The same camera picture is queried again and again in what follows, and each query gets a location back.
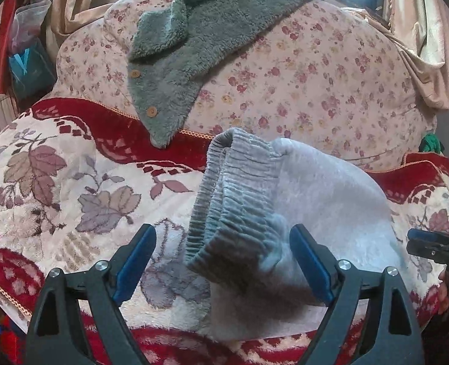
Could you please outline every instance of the green fleece scarf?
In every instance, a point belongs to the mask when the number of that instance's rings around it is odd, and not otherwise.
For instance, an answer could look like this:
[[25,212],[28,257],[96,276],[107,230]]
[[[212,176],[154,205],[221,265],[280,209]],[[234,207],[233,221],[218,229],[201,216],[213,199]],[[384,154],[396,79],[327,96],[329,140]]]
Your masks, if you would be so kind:
[[133,104],[155,147],[182,127],[208,71],[308,0],[174,0],[145,12],[128,55]]

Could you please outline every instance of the button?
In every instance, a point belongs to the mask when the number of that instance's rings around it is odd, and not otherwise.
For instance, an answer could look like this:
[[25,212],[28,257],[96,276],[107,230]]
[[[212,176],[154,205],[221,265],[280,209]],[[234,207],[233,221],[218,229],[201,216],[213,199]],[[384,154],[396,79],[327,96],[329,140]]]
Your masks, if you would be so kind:
[[153,118],[154,116],[156,116],[158,114],[158,110],[157,108],[155,108],[154,106],[147,108],[147,116],[149,118]]
[[132,78],[138,78],[140,75],[142,75],[142,73],[139,72],[138,70],[131,70],[131,72],[130,72],[130,76]]

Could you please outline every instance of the silver bolt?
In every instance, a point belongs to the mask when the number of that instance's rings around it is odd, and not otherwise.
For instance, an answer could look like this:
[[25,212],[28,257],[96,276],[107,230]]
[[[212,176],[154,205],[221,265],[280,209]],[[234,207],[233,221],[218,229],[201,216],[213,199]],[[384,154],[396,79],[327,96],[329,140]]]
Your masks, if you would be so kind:
[[60,274],[60,269],[59,268],[53,268],[49,272],[49,277],[57,277],[59,274]]
[[386,268],[386,272],[391,276],[396,276],[399,274],[399,270],[397,268],[394,268],[393,266],[389,266]]
[[342,269],[342,270],[349,270],[349,269],[351,269],[351,262],[346,261],[345,259],[341,259],[338,262],[338,265],[339,265],[339,268]]
[[108,261],[97,261],[95,267],[96,270],[104,270],[108,267]]

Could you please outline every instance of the curtain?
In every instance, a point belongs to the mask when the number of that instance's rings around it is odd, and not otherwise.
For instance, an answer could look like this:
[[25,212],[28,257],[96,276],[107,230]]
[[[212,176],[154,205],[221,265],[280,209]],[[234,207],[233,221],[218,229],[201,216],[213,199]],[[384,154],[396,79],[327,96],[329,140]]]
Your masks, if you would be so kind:
[[391,0],[390,30],[363,17],[397,47],[425,103],[449,109],[449,8],[443,0]]
[[51,29],[59,45],[74,31],[101,18],[111,4],[89,8],[91,0],[53,0]]

